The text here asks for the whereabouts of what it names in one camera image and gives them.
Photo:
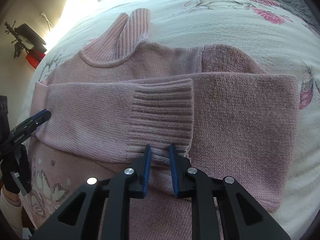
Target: black glove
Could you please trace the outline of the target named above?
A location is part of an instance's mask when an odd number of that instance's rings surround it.
[[[14,173],[18,172],[19,175],[25,179],[26,181],[30,181],[31,172],[28,162],[27,150],[26,147],[21,144],[14,151],[21,152],[21,157],[19,159],[19,165],[14,157],[13,153],[9,153],[4,157],[1,163],[1,171],[2,171],[2,181],[7,191],[18,194],[20,189],[17,184],[13,180],[11,171]]]

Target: bed sheet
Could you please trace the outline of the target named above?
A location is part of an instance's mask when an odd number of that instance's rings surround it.
[[[296,149],[284,197],[272,214],[299,239],[320,208],[320,35],[274,0],[102,0],[45,56],[23,102],[29,116],[35,82],[100,36],[117,16],[136,8],[151,11],[150,37],[167,46],[224,43],[255,59],[269,73],[291,73],[301,93]]]

